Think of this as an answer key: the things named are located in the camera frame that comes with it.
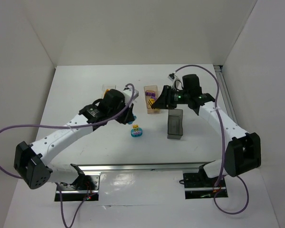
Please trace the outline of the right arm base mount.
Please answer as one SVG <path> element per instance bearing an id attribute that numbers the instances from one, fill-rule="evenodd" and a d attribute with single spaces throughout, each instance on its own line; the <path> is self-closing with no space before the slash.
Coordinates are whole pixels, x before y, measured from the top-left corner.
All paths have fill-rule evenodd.
<path id="1" fill-rule="evenodd" d="M 184 186 L 185 199 L 210 199 L 227 198 L 228 191 L 224 179 L 217 187 L 214 186 L 216 178 L 202 177 L 198 173 L 183 173 L 183 179 L 179 181 Z"/>

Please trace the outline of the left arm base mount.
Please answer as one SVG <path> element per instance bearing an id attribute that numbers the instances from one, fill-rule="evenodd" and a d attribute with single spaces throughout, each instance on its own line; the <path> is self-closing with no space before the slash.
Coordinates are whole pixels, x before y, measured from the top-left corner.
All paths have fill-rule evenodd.
<path id="1" fill-rule="evenodd" d="M 87 172 L 83 183 L 79 186 L 59 183 L 63 202 L 80 202 L 99 200 L 100 172 Z"/>

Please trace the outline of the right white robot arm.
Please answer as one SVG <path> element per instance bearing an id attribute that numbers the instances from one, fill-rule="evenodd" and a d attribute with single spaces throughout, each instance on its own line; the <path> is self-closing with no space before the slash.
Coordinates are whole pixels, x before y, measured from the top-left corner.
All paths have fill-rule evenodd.
<path id="1" fill-rule="evenodd" d="M 203 166 L 208 178 L 236 177 L 261 165 L 261 140 L 257 133 L 249 133 L 238 126 L 209 93 L 203 93 L 196 74 L 182 78 L 182 90 L 165 85 L 152 109 L 176 109 L 187 105 L 222 137 L 223 155 Z"/>

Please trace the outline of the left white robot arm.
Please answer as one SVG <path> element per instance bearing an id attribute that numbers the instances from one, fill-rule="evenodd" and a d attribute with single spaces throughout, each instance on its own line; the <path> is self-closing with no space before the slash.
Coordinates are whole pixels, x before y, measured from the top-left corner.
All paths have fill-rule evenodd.
<path id="1" fill-rule="evenodd" d="M 72 185 L 75 189 L 83 187 L 91 179 L 76 164 L 53 165 L 51 161 L 68 146 L 110 120 L 131 124 L 135 120 L 133 101 L 138 95 L 133 88 L 121 92 L 111 89 L 103 98 L 82 108 L 62 129 L 31 144 L 19 143 L 15 151 L 15 170 L 32 190 L 47 182 Z"/>

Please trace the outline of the purple curved lego brick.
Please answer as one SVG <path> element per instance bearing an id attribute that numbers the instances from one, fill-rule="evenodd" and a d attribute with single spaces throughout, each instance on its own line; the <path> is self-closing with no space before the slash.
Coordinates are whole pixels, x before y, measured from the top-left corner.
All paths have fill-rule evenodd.
<path id="1" fill-rule="evenodd" d="M 145 95 L 146 96 L 156 96 L 156 93 L 154 91 L 147 90 L 147 91 L 145 91 Z"/>

